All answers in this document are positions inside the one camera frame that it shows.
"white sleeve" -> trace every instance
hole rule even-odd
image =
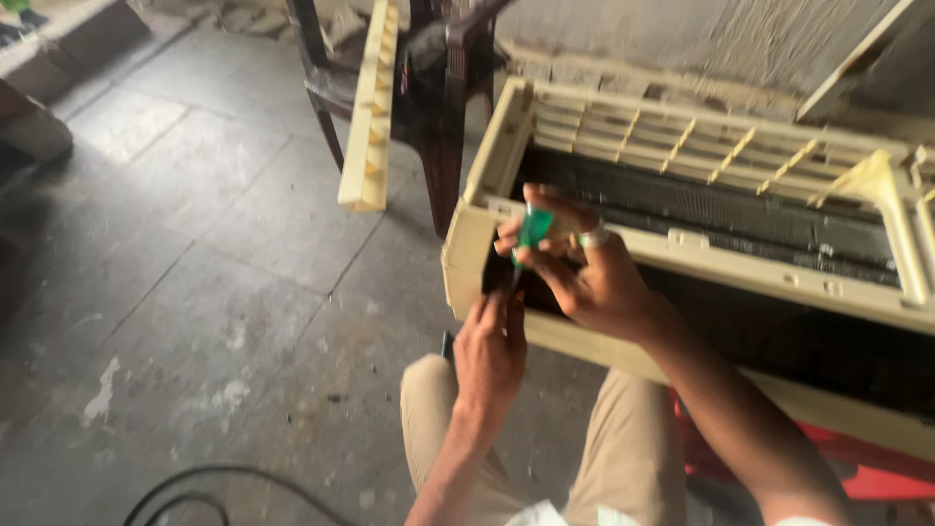
[[[822,520],[809,519],[808,517],[790,517],[782,519],[774,526],[831,526]]]

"knee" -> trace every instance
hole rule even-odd
[[[410,364],[403,372],[400,387],[430,386],[445,383],[454,377],[452,364],[441,355],[425,355]]]

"gray floor tile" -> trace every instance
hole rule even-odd
[[[363,298],[323,306],[232,449],[237,460],[298,480],[360,524],[401,524],[415,492],[399,380],[410,362],[438,352],[440,336],[367,307]],[[246,522],[273,508],[265,497],[240,502]],[[300,506],[281,513],[288,519]]]
[[[106,417],[89,413],[96,381],[71,404],[167,468],[222,458],[320,301],[196,244],[95,361],[94,378],[116,368]]]
[[[22,257],[87,195],[33,174],[9,183],[0,196],[0,271]]]
[[[392,203],[416,174],[395,168]],[[327,293],[380,221],[338,205],[340,174],[327,148],[295,137],[205,240],[264,269]]]
[[[62,121],[68,121],[111,87],[109,80],[92,77],[68,88],[68,91],[49,103],[49,109]]]
[[[165,476],[120,437],[47,411],[0,462],[0,523],[119,524]]]
[[[298,49],[272,42],[249,42],[255,55],[193,102],[236,115],[271,129],[321,137],[305,91],[305,70]]]
[[[197,29],[179,38],[122,82],[143,93],[202,104],[218,93],[219,85],[232,73],[258,55],[266,44],[258,42],[262,41]]]
[[[136,196],[147,199],[144,209],[194,238],[243,195],[287,140],[282,133],[195,110],[122,176]]]
[[[334,301],[363,299],[370,311],[440,338],[460,326],[445,299],[441,245],[424,183],[406,185],[341,279]]]
[[[184,17],[163,15],[151,10],[139,13],[150,33],[141,38],[132,49],[110,61],[94,75],[97,78],[121,80],[158,55],[166,46],[192,28],[194,21]]]
[[[125,163],[174,124],[185,108],[179,104],[114,88],[68,123],[107,159]]]
[[[78,382],[188,243],[96,202],[82,204],[0,275],[0,358],[31,376]]]

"man's right hand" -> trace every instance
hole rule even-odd
[[[527,183],[523,195],[538,209],[549,210],[558,222],[569,223],[578,233],[599,224],[597,215],[581,203],[560,197],[548,186]],[[495,248],[509,256],[517,244],[522,217],[497,229]],[[516,259],[545,281],[562,311],[588,329],[599,330],[636,342],[658,332],[671,316],[672,307],[642,281],[624,240],[611,233],[600,246],[582,248],[574,233],[551,232],[538,250],[519,248]],[[576,259],[585,266],[574,272],[559,257]]]

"ring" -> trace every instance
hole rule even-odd
[[[597,220],[597,226],[590,232],[578,234],[578,243],[582,248],[596,248],[607,242],[611,238],[611,232],[607,229],[603,219]]]

